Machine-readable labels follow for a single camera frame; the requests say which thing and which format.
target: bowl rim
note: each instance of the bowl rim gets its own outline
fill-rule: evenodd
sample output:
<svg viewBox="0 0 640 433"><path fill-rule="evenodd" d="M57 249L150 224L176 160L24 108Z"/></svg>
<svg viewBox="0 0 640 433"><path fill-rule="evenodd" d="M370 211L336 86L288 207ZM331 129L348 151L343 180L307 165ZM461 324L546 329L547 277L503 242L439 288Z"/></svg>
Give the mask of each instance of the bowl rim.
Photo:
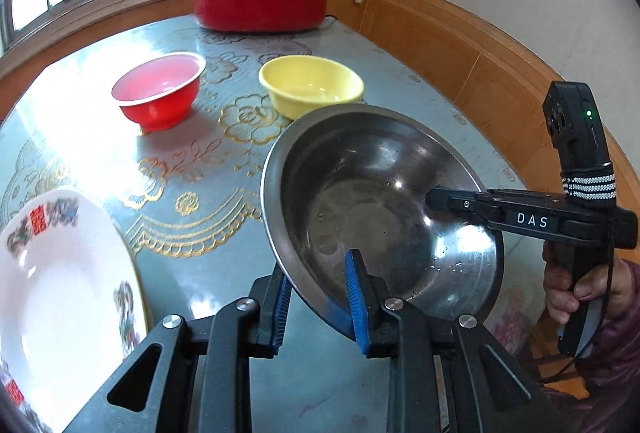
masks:
<svg viewBox="0 0 640 433"><path fill-rule="evenodd" d="M293 94L290 94L289 92L286 92L285 90L280 90L279 88L274 87L273 85L271 85L264 78L264 69L266 67L271 66L271 64L274 63L274 62L290 60L291 58L293 58L293 59L303 59L303 60L311 59L311 60L316 60L316 61L325 61L325 62L329 62L329 63L331 63L333 65L338 65L338 67L347 70L352 76L354 76L357 79L357 83L358 83L358 92L357 92L357 94L354 94L354 95L349 96L349 97L341 98L338 101L332 101L332 102L315 101L315 100L311 100L311 99L308 99L308 98L303 97L303 96L294 96ZM290 101L296 101L298 103L305 103L305 104L308 104L308 105L326 106L328 104L329 105L333 105L335 103L353 103L354 101L357 101L358 99L360 99L362 97L363 93L364 93L364 81L358 75L358 73L356 71L354 71L350 67L347 67L347 65L344 65L343 63L340 63L340 61L335 61L333 59L325 58L325 57L322 57L322 56L312 56L312 55L309 55L309 54L289 54L287 56L279 56L277 58L273 58L272 60L267 61L267 63L265 63L264 65L262 65L260 67L260 70L258 71L258 79L260 80L260 84L263 87L265 87L270 92L273 92L277 96L283 97L283 98L288 99Z"/></svg>
<svg viewBox="0 0 640 433"><path fill-rule="evenodd" d="M351 315L348 310L341 307L336 301L327 296L321 284L307 270L306 266L298 260L298 253L287 232L284 220L284 211L280 199L280 186L282 183L282 170L287 156L296 141L309 129L325 120L346 113L364 112L368 114L388 117L399 123L414 126L430 139L433 139L447 150L469 174L469 177L478 187L479 191L485 191L478 173L449 142L431 130L424 124L405 116L394 110L375 105L330 105L313 110L308 114L293 121L286 130L277 138L269 150L262 169L260 180L260 207L262 220L271 246L271 251L282 272L287 276L291 285L300 298L308 305L318 317L331 326L334 330L346 337L354 339ZM484 321L494 307L502 286L504 275L504 241L502 232L494 229L486 229L495 239L496 270L492 286L487 291L486 300L475 315L479 321Z"/></svg>
<svg viewBox="0 0 640 433"><path fill-rule="evenodd" d="M191 76L187 81L184 81L183 83L176 85L175 87L167 90L166 92L160 92L159 94L154 94L152 96L143 98L143 99L136 99L136 100L132 100L132 101L123 101L120 100L118 98L116 98L116 96L113 94L113 90L115 89L115 87L118 85L118 83L120 81L122 81L124 79L124 77L127 76L127 74L132 73L132 71L134 71L137 68L142 67L143 65L146 65L148 63L151 63L152 61L157 61L157 60L161 60L164 59L166 57L169 56L190 56L192 58L195 59L195 61L198 63L198 72L196 74L193 74L193 76ZM156 99L160 99L160 98L164 98L166 96L168 96L169 94L174 93L176 90L180 90L182 87L187 86L189 83L191 83L193 80L196 80L203 72L204 69L207 66L207 60L202 57L200 54L196 54L195 52L169 52L167 54L162 54L159 56L156 56L154 58L148 59L142 63L140 63L139 65L136 65L135 67L129 69L127 72L125 72L122 76L120 76L118 78L118 80L113 84L113 87L111 87L111 99L113 99L114 101L116 101L116 103L118 103L118 106L137 106L137 105L143 105L144 103L149 103L151 101L155 101Z"/></svg>

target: white patterned dish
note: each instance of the white patterned dish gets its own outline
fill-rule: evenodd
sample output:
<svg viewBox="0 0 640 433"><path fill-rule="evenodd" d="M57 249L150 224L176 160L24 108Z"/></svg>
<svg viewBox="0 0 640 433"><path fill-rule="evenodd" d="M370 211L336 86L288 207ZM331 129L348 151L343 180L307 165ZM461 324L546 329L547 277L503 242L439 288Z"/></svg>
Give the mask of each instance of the white patterned dish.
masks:
<svg viewBox="0 0 640 433"><path fill-rule="evenodd" d="M146 336L129 250L108 214L67 188L0 234L0 382L38 432L60 433Z"/></svg>

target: stainless steel bowl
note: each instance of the stainless steel bowl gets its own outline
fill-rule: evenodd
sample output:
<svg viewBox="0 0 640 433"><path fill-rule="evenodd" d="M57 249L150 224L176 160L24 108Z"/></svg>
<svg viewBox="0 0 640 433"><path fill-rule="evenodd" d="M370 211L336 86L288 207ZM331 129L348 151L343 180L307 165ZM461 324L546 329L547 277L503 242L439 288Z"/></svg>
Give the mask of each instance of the stainless steel bowl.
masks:
<svg viewBox="0 0 640 433"><path fill-rule="evenodd" d="M297 293L337 331L353 337L344 253L393 295L427 314L483 319L502 281L501 233L424 205L434 185L482 190L441 137L401 114L337 105L294 121L264 165L261 199L271 248Z"/></svg>

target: silver bolt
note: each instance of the silver bolt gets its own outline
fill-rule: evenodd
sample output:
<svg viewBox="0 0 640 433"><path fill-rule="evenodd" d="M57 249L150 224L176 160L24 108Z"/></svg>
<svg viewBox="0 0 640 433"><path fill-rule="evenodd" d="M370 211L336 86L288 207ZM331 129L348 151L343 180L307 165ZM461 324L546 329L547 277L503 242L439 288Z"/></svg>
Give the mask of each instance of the silver bolt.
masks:
<svg viewBox="0 0 640 433"><path fill-rule="evenodd" d="M387 298L385 299L385 307L389 310L400 310L404 307L404 301L400 298Z"/></svg>
<svg viewBox="0 0 640 433"><path fill-rule="evenodd" d="M478 320L471 314L463 314L458 318L458 323L460 323L462 328L476 328Z"/></svg>
<svg viewBox="0 0 640 433"><path fill-rule="evenodd" d="M162 326L164 328L176 328L182 323L182 318L177 314L169 314L162 318Z"/></svg>
<svg viewBox="0 0 640 433"><path fill-rule="evenodd" d="M258 302L251 298L240 298L236 303L236 308L242 312L252 312L258 308Z"/></svg>

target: wooden wainscoting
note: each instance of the wooden wainscoting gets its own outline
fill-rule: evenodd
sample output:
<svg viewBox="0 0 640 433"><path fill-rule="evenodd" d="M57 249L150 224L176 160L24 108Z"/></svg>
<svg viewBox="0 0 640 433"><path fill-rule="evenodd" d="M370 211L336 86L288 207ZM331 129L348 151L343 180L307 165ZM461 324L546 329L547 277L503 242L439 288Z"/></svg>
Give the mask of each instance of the wooden wainscoting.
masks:
<svg viewBox="0 0 640 433"><path fill-rule="evenodd" d="M56 43L0 81L0 118L49 64L102 38L192 12L162 0L101 20ZM541 104L556 71L497 27L445 0L328 0L328 12L439 88L513 164L529 188L560 191L559 161ZM607 131L618 200L640 214L640 182ZM622 256L640 263L640 251Z"/></svg>

